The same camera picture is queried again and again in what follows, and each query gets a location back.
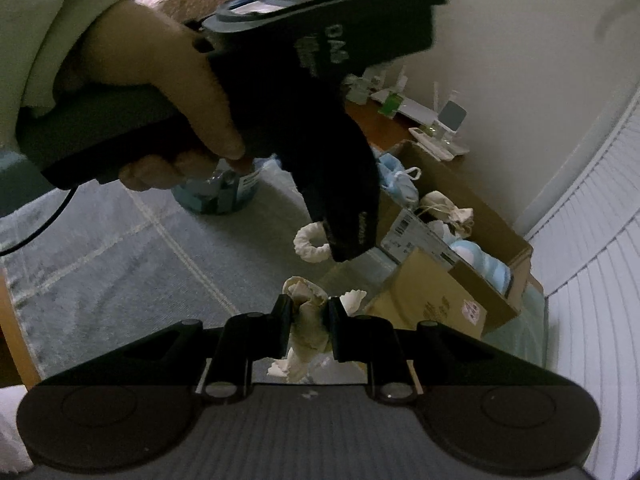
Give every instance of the sleeve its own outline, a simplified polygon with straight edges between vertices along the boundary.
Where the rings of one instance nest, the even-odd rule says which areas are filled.
[[[53,83],[66,54],[117,1],[0,0],[0,148],[18,149],[21,107],[53,108]]]

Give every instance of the cardboard box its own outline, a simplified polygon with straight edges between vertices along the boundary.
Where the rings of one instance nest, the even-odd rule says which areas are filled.
[[[425,319],[480,339],[486,310],[421,249],[415,249],[385,281],[366,313],[394,328],[415,330]]]
[[[380,195],[378,233],[376,243],[380,249],[397,262],[402,262],[413,250],[420,247],[429,253],[450,276],[462,285],[487,311],[485,331],[490,332],[504,325],[520,313],[522,293],[530,271],[533,252],[523,238],[500,218],[449,168],[435,160],[419,145],[410,140],[392,147],[389,152],[406,168],[417,166],[422,170],[420,179],[414,181],[420,196],[438,190],[459,208],[474,210],[474,227],[469,240],[483,251],[498,258],[511,269],[513,275],[506,297],[495,290],[482,276],[411,212],[402,209],[386,194]]]

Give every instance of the black cable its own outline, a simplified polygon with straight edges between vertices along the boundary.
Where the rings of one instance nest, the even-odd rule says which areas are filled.
[[[62,213],[65,210],[65,207],[69,204],[69,202],[71,202],[71,199],[73,198],[74,193],[77,190],[78,190],[78,186],[73,187],[72,189],[70,189],[69,192],[66,194],[65,199],[62,201],[62,204],[60,204],[60,207],[58,209],[56,209],[56,212],[53,213],[53,215],[51,215],[47,219],[47,221],[44,222],[44,224],[42,224],[40,227],[38,227],[33,233],[31,233],[29,236],[27,236],[21,242],[18,242],[17,244],[15,244],[12,247],[9,247],[8,249],[4,249],[4,250],[0,251],[0,258],[2,256],[7,256],[8,254],[15,253],[15,251],[17,251],[18,249],[23,248],[26,244],[28,244],[29,242],[31,242],[32,240],[34,240],[38,236],[40,236],[42,234],[42,232],[44,231],[44,229],[46,229],[51,224],[53,224],[54,220],[56,218],[58,218],[60,216],[60,213]]]

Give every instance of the white blind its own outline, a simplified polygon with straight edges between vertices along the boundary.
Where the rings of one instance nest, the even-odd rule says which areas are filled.
[[[580,178],[536,227],[532,272],[548,294],[549,368],[589,391],[599,480],[640,469],[640,91]]]

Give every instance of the white hair tie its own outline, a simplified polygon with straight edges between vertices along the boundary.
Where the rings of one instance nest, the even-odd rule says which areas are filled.
[[[313,238],[323,236],[325,234],[322,222],[315,222],[300,228],[296,237],[293,238],[293,248],[296,250],[296,254],[310,264],[324,262],[331,256],[329,244],[324,244],[321,247],[315,247],[311,244]]]

